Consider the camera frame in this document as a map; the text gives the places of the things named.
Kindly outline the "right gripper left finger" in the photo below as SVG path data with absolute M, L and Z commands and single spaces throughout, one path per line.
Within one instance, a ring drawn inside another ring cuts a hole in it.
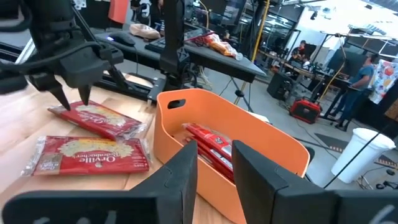
M 192 224 L 197 143 L 130 190 L 32 191 L 11 198 L 4 224 Z

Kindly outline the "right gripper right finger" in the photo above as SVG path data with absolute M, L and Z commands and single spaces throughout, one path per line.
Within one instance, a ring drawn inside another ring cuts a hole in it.
M 247 224 L 398 224 L 398 190 L 325 190 L 238 140 L 232 160 Z

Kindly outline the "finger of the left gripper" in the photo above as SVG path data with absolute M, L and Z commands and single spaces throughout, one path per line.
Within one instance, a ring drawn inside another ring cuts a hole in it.
M 82 85 L 78 87 L 81 101 L 84 105 L 88 105 L 90 101 L 91 85 Z
M 49 92 L 53 94 L 53 96 L 59 101 L 59 103 L 68 111 L 71 110 L 70 104 L 67 100 L 67 97 L 63 91 L 61 85 L 53 86 L 49 88 Z

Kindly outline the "red Orville popcorn bag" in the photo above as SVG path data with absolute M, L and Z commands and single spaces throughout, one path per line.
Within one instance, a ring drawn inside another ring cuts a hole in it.
M 184 143 L 188 143 L 191 140 L 195 140 L 198 146 L 198 154 L 204 159 L 212 168 L 217 170 L 224 177 L 234 183 L 233 165 L 232 163 L 223 157 L 216 150 L 211 149 L 206 144 L 202 143 L 194 137 L 187 137 L 183 140 Z
M 232 141 L 226 136 L 196 123 L 184 123 L 182 126 L 196 140 L 215 150 L 219 155 L 231 162 L 232 160 Z
M 112 140 L 128 140 L 143 132 L 147 124 L 121 114 L 94 101 L 85 105 L 82 101 L 64 106 L 47 108 L 59 118 L 69 121 L 87 131 Z
M 147 143 L 143 139 L 44 136 L 21 172 L 33 175 L 96 175 L 147 172 Z

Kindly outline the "black backlit keyboard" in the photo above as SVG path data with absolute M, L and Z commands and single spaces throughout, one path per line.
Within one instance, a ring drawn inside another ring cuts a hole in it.
M 197 39 L 199 37 L 204 37 L 204 36 L 211 35 L 214 33 L 215 33 L 214 31 L 206 29 L 206 28 L 191 30 L 191 31 L 184 33 L 184 41 L 185 42 L 191 41 L 191 40 Z M 153 40 L 153 41 L 149 42 L 145 46 L 145 49 L 160 54 L 160 53 L 162 53 L 165 46 L 166 46 L 165 37 L 161 37 L 157 40 Z

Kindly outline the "orange plastic basket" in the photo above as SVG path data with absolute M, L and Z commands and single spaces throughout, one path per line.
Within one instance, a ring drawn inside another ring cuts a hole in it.
M 296 139 L 228 100 L 196 88 L 157 96 L 154 155 L 159 161 L 166 163 L 181 149 L 173 136 L 184 123 L 198 123 L 240 140 L 300 177 L 307 171 L 309 153 Z M 246 224 L 235 185 L 201 159 L 197 193 L 228 220 Z

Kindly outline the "red black portable box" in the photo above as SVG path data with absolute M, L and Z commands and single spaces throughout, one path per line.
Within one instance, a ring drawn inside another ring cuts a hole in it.
M 295 100 L 289 109 L 289 115 L 308 124 L 315 123 L 321 112 L 322 108 L 318 103 L 313 103 L 305 98 Z

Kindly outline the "black desk leg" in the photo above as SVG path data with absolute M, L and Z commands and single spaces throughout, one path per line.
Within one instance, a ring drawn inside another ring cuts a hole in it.
M 244 93 L 244 89 L 247 85 L 247 82 L 243 82 L 243 84 L 241 86 L 239 86 L 236 83 L 236 80 L 232 76 L 230 76 L 230 81 L 226 84 L 226 86 L 220 92 L 219 96 L 221 96 L 224 93 L 224 91 L 227 89 L 227 87 L 229 86 L 230 83 L 233 83 L 234 86 L 236 87 L 236 91 L 234 92 L 234 94 L 236 95 L 234 104 L 238 105 L 239 101 L 243 100 L 247 106 L 248 111 L 253 113 L 254 111 L 251 107 L 251 83 L 249 83 L 249 95 L 248 95 L 249 99 L 248 100 L 245 98 L 245 93 Z

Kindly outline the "black speaker box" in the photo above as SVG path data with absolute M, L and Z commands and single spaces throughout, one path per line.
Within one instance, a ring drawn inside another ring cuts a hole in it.
M 294 80 L 284 73 L 275 73 L 267 87 L 267 92 L 277 100 L 285 100 L 292 90 Z

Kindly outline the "black office desk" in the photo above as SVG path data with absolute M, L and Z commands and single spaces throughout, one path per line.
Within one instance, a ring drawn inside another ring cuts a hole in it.
M 97 40 L 101 40 L 111 44 L 121 50 L 126 60 L 138 62 L 139 64 L 160 69 L 160 54 L 145 49 L 147 45 L 143 39 L 132 37 L 135 41 L 134 47 L 125 46 L 123 44 L 113 42 L 107 39 L 108 33 L 96 34 Z M 238 78 L 245 82 L 253 82 L 256 76 L 264 77 L 266 74 L 249 59 L 244 57 L 238 61 L 234 58 L 227 57 L 206 47 L 198 47 L 196 45 L 184 45 L 185 50 L 190 54 L 190 61 L 197 65 L 221 72 L 232 77 Z

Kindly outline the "background work table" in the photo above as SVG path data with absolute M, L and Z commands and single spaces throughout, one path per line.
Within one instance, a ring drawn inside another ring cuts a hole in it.
M 284 60 L 278 56 L 269 54 L 267 52 L 260 50 L 259 54 L 264 55 L 266 58 L 273 59 L 273 60 L 277 61 L 279 63 L 280 70 L 282 70 L 283 68 L 287 68 L 289 70 L 293 70 L 295 73 L 301 74 L 302 76 L 309 77 L 312 80 L 319 80 L 320 82 L 330 83 L 331 86 L 335 86 L 337 88 L 345 88 L 346 86 L 349 85 L 349 82 L 347 80 L 330 76 L 329 74 L 327 74 L 321 70 L 314 69 L 311 72 L 311 71 L 302 69 L 299 66 L 295 66 L 291 63 L 288 63 L 287 60 Z

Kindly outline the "seated person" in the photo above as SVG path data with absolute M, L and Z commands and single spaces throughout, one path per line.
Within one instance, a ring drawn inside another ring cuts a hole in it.
M 300 42 L 300 45 L 293 49 L 291 57 L 289 59 L 290 62 L 298 62 L 298 63 L 304 62 L 306 44 L 307 42 L 305 40 L 302 40 Z

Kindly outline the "standing person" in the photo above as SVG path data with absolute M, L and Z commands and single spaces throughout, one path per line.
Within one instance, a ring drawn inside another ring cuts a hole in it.
M 377 58 L 378 54 L 373 54 L 366 59 L 358 73 L 349 81 L 349 87 L 354 88 L 354 90 L 346 90 L 334 112 L 330 113 L 330 116 L 334 118 L 341 110 L 343 110 L 340 118 L 336 120 L 336 128 L 343 130 L 343 123 L 349 118 L 355 101 L 361 96 L 362 92 L 368 88 L 369 82 L 374 74 L 374 64 Z

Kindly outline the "yellow pole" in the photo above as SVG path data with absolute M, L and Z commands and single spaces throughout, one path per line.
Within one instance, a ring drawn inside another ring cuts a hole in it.
M 271 2 L 271 0 L 257 0 L 257 1 L 258 5 L 252 17 L 251 21 L 252 27 L 250 29 L 249 38 L 248 38 L 249 56 L 250 56 L 250 61 L 252 63 L 254 63 L 257 56 L 259 42 L 261 39 L 262 31 L 264 28 L 265 20 Z

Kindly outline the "colourful fruit print cloth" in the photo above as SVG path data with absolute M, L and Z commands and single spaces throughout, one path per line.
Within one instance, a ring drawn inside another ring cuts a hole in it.
M 398 63 L 380 59 L 375 66 L 373 77 L 368 85 L 368 88 L 373 91 L 369 95 L 369 99 L 378 105 L 397 79 Z

